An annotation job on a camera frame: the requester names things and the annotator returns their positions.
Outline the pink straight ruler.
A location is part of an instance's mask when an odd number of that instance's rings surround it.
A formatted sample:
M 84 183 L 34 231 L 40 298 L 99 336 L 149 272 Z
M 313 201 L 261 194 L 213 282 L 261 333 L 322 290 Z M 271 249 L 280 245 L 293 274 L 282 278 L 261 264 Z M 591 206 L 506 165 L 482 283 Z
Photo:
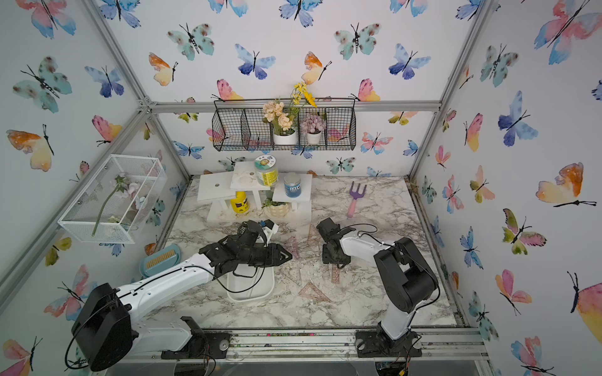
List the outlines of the pink straight ruler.
M 340 269 L 335 264 L 332 264 L 331 266 L 331 282 L 334 285 L 340 284 Z

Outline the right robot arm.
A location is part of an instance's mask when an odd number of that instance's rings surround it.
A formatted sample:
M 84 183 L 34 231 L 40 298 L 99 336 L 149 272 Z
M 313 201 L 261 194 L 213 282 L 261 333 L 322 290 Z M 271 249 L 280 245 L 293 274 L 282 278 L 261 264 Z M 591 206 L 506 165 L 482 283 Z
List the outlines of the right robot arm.
M 343 227 L 330 218 L 321 221 L 317 230 L 324 241 L 322 261 L 340 269 L 353 258 L 375 266 L 389 299 L 379 330 L 389 341 L 404 339 L 417 311 L 433 303 L 432 295 L 441 296 L 437 277 L 412 239 L 382 241 L 362 228 Z

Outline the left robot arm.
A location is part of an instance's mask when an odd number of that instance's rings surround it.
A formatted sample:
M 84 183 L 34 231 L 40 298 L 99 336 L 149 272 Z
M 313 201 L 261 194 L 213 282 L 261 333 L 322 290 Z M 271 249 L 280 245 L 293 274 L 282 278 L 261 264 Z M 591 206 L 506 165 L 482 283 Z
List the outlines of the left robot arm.
M 208 357 L 209 340 L 189 317 L 174 324 L 145 323 L 148 313 L 200 285 L 217 281 L 241 266 L 259 270 L 281 266 L 293 255 L 271 242 L 277 230 L 246 221 L 234 235 L 208 244 L 183 262 L 134 284 L 113 288 L 108 283 L 92 290 L 72 329 L 70 346 L 78 360 L 64 360 L 75 371 L 104 371 L 138 353 L 163 353 L 169 359 Z

